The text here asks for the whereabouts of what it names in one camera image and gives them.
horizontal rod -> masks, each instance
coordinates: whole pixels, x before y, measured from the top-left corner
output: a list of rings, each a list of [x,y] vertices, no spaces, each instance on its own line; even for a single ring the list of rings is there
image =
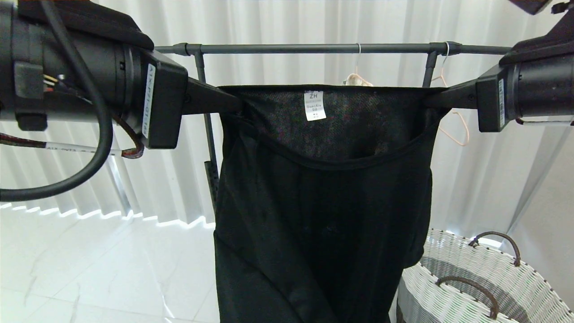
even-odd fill
[[[450,44],[450,55],[458,53],[504,55],[510,47]],[[319,53],[358,53],[358,44],[261,44],[261,45],[200,45],[178,44],[157,46],[161,53],[194,55],[199,49],[202,54],[319,54]],[[446,55],[446,43],[430,44],[361,44],[361,53],[431,53]]]

white woven basket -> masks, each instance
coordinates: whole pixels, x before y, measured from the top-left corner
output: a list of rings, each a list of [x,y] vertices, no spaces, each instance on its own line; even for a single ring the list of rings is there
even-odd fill
[[[487,234],[508,239],[516,257],[478,245]],[[485,232],[470,240],[431,229],[424,248],[421,261],[403,272],[399,323],[574,323],[574,313],[520,260],[516,243],[505,234]],[[460,281],[441,284],[446,276]]]

clothing rack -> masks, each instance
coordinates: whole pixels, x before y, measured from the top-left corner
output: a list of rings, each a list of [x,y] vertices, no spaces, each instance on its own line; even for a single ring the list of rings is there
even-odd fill
[[[155,50],[165,54],[193,56],[199,81],[205,83],[205,54],[355,54],[355,53],[421,53],[426,54],[423,87],[430,87],[438,55],[465,54],[504,55],[510,47],[463,45],[453,41],[429,44],[262,44],[262,45],[203,45],[179,43],[173,46],[157,46]],[[219,185],[217,158],[211,115],[204,114],[207,145],[210,160],[205,162],[211,202],[215,211],[215,200]]]

brown handle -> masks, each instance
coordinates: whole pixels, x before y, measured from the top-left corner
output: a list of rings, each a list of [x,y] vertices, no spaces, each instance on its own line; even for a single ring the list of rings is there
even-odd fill
[[[447,282],[449,280],[455,280],[457,282],[469,284],[470,286],[483,292],[486,295],[486,297],[488,297],[490,299],[490,302],[492,303],[492,307],[490,307],[490,315],[488,317],[492,318],[493,320],[496,320],[500,310],[498,307],[497,299],[494,298],[494,295],[492,295],[492,293],[490,293],[486,288],[481,286],[479,283],[473,282],[470,279],[466,279],[466,278],[462,278],[462,277],[456,277],[456,276],[446,276],[446,277],[439,278],[436,282],[436,285],[440,286],[442,283]]]
[[[514,266],[519,267],[520,266],[520,251],[518,250],[518,246],[516,245],[516,242],[514,242],[514,240],[512,240],[511,237],[507,236],[504,233],[500,233],[500,232],[496,232],[496,231],[487,231],[487,232],[483,232],[479,235],[477,235],[474,240],[470,241],[470,243],[468,244],[471,247],[474,247],[475,245],[478,245],[478,239],[484,237],[484,236],[488,236],[490,234],[494,234],[496,236],[501,236],[504,239],[508,240],[510,242],[510,244],[512,245],[512,247],[514,248],[514,253],[516,254],[516,258],[514,260]]]

white tile floor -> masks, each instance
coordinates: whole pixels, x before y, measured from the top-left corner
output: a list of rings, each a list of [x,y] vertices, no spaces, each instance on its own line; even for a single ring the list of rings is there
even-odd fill
[[[0,210],[2,323],[219,322],[213,229]]]

